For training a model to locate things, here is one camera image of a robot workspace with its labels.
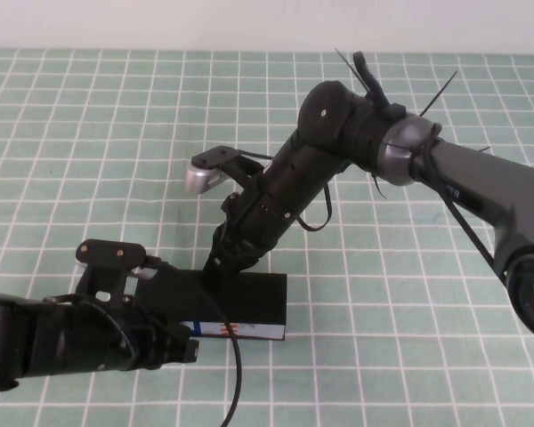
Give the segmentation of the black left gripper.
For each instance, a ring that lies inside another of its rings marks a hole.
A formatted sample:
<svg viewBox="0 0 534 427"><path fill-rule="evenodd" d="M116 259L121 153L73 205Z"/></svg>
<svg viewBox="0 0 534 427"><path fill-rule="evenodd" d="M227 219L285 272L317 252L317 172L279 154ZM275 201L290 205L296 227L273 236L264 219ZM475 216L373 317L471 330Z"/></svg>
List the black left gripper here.
<svg viewBox="0 0 534 427"><path fill-rule="evenodd" d="M155 370L171 363L195 363L199 341L188 326L169 322L139 305L123 305L102 317L105 348L94 370Z"/></svg>

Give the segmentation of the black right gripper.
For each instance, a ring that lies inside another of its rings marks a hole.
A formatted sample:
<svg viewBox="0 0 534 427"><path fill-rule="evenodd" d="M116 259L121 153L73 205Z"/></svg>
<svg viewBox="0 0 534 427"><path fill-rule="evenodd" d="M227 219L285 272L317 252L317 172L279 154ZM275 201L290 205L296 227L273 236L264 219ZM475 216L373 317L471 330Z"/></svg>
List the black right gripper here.
<svg viewBox="0 0 534 427"><path fill-rule="evenodd" d="M302 213L319 193L328 192L326 156L276 156L251 176L237 196L224 200L224 222L213 235L203 275L205 281L226 281L255 266L293 223L317 232Z"/></svg>

